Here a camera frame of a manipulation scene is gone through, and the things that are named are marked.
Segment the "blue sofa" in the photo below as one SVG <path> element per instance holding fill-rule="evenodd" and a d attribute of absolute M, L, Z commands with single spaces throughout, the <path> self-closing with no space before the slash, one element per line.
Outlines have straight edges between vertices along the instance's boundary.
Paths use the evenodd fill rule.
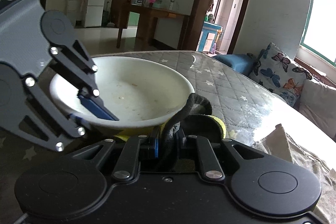
<path fill-rule="evenodd" d="M 249 76 L 252 69 L 256 65 L 259 58 L 252 53 L 247 54 L 232 54 L 232 55 L 216 55 L 213 59 L 230 67 L 236 72 L 245 76 Z"/>

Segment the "window with green frame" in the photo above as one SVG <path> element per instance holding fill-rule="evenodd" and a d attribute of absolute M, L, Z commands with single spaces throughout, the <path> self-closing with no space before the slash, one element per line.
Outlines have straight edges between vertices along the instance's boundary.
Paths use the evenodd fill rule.
<path fill-rule="evenodd" d="M 335 66 L 335 0 L 311 0 L 301 45 Z"/>

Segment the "water dispenser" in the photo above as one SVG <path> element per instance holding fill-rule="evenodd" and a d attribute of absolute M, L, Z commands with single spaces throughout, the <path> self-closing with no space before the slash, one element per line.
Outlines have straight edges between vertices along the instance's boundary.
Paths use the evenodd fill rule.
<path fill-rule="evenodd" d="M 73 25 L 76 24 L 77 0 L 66 0 L 66 16 Z"/>

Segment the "large butterfly pillow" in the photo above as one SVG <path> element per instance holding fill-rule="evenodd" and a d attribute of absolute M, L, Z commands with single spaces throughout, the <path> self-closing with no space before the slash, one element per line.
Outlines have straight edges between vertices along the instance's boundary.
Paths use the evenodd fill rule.
<path fill-rule="evenodd" d="M 293 107 L 301 96 L 305 81 L 313 76 L 278 46 L 269 43 L 261 50 L 249 78 Z"/>

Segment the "large white bowl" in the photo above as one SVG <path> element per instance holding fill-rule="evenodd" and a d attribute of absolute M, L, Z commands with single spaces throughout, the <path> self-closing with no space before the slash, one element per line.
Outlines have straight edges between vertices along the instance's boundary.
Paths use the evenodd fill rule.
<path fill-rule="evenodd" d="M 50 82 L 52 100 L 66 114 L 104 130 L 140 130 L 163 125 L 194 92 L 179 72 L 154 61 L 123 56 L 95 57 L 96 84 L 104 106 L 117 121 L 94 116 L 77 97 L 78 89 L 60 75 Z"/>

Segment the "yellow and black cleaning cloth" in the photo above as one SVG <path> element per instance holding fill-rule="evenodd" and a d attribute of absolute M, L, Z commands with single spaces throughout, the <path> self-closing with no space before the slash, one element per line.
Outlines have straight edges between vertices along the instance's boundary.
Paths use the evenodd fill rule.
<path fill-rule="evenodd" d="M 184 154 L 185 148 L 178 148 L 176 133 L 179 128 L 187 136 L 197 135 L 209 140 L 213 147 L 218 147 L 226 137 L 226 126 L 224 122 L 213 115 L 213 107 L 210 101 L 199 94 L 191 93 L 186 104 L 175 113 L 169 120 L 164 122 L 161 127 L 159 138 L 158 157 L 154 157 L 151 149 L 150 135 L 155 127 L 123 130 L 116 135 L 117 146 L 113 152 L 114 156 L 119 156 L 126 141 L 138 135 L 149 137 L 149 156 L 162 165 L 173 165 L 179 159 L 179 154 Z"/>

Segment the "dark wooden desk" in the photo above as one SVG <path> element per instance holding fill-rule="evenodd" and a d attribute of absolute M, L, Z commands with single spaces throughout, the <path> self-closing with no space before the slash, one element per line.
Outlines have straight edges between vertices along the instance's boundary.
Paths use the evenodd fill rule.
<path fill-rule="evenodd" d="M 123 30 L 128 26 L 130 12 L 139 14 L 139 26 L 137 27 L 137 34 L 135 37 L 142 40 L 143 46 L 149 46 L 151 45 L 151 42 L 154 41 L 155 30 L 159 19 L 181 19 L 182 27 L 177 45 L 177 49 L 181 49 L 187 33 L 187 27 L 190 18 L 189 15 L 167 9 L 132 5 L 131 3 L 127 2 L 124 3 L 119 9 L 119 15 L 116 24 L 118 28 L 116 48 L 121 47 L 122 33 Z"/>

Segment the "blue children cabinet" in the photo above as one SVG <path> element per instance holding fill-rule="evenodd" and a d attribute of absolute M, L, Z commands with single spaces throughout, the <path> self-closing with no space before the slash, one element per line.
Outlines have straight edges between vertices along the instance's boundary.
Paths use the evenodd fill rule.
<path fill-rule="evenodd" d="M 212 50 L 214 50 L 216 40 L 218 36 L 221 34 L 222 29 L 223 28 L 220 25 L 209 22 L 203 22 L 203 27 L 199 38 L 197 51 L 209 53 Z"/>

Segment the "white refrigerator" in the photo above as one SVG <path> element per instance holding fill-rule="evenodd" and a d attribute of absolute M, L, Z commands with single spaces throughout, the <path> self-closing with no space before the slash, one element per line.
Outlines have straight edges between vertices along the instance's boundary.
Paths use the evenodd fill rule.
<path fill-rule="evenodd" d="M 102 22 L 105 0 L 85 0 L 83 27 L 99 27 Z"/>

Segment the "grey towel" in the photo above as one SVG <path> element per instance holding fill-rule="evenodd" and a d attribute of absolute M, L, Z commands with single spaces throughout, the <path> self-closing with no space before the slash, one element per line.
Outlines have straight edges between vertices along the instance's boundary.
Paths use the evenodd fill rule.
<path fill-rule="evenodd" d="M 252 148 L 297 164 L 314 173 L 321 183 L 322 194 L 313 212 L 325 223 L 335 223 L 334 169 L 329 169 L 317 155 L 296 144 L 281 124 L 276 125 L 268 136 L 254 142 Z"/>

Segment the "plain white pillow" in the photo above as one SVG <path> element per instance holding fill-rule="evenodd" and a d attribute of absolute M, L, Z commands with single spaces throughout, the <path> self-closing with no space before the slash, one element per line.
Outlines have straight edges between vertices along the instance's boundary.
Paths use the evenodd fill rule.
<path fill-rule="evenodd" d="M 299 112 L 335 140 L 335 88 L 306 80 L 299 99 Z"/>

